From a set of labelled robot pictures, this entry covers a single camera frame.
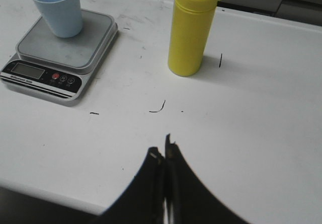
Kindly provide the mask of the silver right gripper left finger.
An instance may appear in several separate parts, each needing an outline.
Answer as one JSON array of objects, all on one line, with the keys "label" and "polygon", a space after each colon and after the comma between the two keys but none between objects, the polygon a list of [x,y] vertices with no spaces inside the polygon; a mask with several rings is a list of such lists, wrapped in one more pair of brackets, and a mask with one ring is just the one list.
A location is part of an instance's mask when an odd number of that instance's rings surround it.
[{"label": "silver right gripper left finger", "polygon": [[131,183],[92,223],[164,223],[165,161],[150,147]]}]

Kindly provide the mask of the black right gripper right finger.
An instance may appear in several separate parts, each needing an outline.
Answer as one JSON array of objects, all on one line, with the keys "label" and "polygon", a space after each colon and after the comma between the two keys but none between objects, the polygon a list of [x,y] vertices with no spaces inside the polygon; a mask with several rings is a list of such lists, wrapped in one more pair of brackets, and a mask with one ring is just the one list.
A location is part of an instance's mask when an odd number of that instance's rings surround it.
[{"label": "black right gripper right finger", "polygon": [[247,223],[206,188],[169,134],[165,161],[168,223]]}]

